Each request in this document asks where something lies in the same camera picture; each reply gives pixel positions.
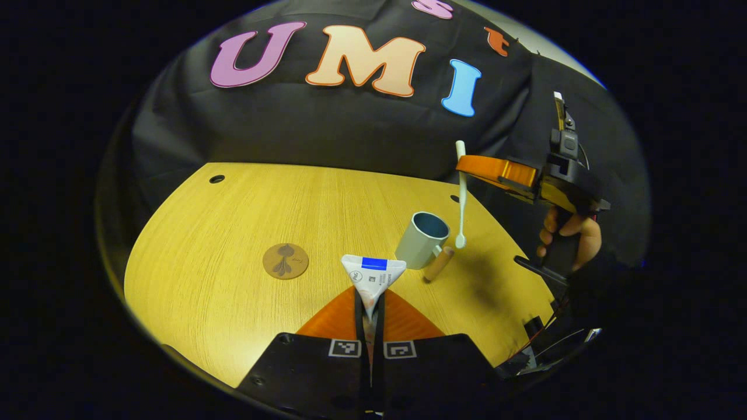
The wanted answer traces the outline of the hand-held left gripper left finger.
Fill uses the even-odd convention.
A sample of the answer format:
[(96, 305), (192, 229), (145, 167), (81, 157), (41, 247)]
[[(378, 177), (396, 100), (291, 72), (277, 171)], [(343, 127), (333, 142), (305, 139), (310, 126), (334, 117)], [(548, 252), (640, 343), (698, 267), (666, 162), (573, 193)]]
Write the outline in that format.
[(365, 413), (370, 362), (354, 287), (295, 333), (278, 333), (237, 393), (282, 413)]

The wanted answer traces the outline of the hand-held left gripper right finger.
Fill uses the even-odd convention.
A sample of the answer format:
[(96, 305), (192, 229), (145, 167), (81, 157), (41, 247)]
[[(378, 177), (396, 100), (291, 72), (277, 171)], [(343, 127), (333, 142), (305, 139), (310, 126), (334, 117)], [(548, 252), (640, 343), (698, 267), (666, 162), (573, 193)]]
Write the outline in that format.
[(376, 309), (373, 410), (384, 417), (485, 417), (504, 382), (469, 335), (441, 332), (387, 290)]

